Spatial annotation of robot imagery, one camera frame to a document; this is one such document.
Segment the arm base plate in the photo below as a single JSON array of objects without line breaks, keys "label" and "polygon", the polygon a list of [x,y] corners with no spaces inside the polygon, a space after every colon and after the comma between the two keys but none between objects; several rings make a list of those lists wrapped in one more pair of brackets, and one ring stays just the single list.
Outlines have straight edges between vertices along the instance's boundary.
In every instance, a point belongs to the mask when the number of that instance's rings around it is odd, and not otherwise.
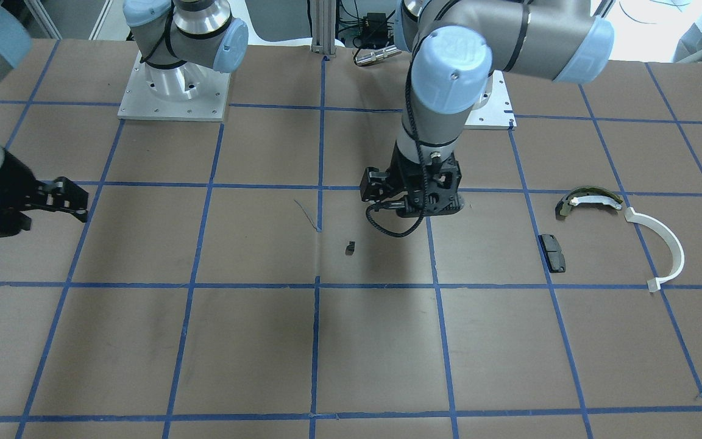
[{"label": "arm base plate", "polygon": [[171,70],[140,63],[133,69],[119,104],[118,117],[141,121],[223,122],[231,73],[187,62]]},{"label": "arm base plate", "polygon": [[517,126],[503,72],[494,70],[485,92],[473,106],[465,129],[507,130]]}]

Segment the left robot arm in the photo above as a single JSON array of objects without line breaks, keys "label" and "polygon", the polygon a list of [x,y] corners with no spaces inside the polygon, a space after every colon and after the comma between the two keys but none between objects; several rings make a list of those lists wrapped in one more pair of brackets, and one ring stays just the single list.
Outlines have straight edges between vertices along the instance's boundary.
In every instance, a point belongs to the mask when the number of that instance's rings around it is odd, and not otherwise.
[{"label": "left robot arm", "polygon": [[412,59],[391,164],[360,181],[368,216],[459,212],[455,149],[491,73],[586,84],[615,44],[612,23],[588,1],[400,1],[394,17],[396,46]]}]

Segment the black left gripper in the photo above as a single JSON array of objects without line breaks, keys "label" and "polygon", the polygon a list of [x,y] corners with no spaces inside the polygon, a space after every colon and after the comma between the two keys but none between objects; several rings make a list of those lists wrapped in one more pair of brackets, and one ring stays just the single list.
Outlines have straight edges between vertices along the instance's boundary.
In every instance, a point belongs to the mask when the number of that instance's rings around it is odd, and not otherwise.
[{"label": "black left gripper", "polygon": [[412,162],[396,148],[388,171],[367,167],[360,181],[360,199],[373,202],[367,214],[393,210],[401,218],[418,217],[422,205],[424,216],[448,216],[464,208],[464,199],[458,193],[461,181],[459,162],[451,154],[440,164],[425,155],[427,183],[418,162]]}]

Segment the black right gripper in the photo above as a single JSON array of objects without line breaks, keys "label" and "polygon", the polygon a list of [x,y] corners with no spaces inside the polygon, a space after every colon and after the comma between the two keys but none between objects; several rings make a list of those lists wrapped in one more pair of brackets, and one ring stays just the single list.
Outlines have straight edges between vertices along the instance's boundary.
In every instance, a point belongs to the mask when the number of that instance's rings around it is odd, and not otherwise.
[{"label": "black right gripper", "polygon": [[22,211],[64,212],[87,223],[87,209],[88,193],[75,182],[67,177],[58,177],[50,183],[37,182],[22,161],[9,152],[4,153],[0,167],[0,237],[30,230],[31,217]]}]

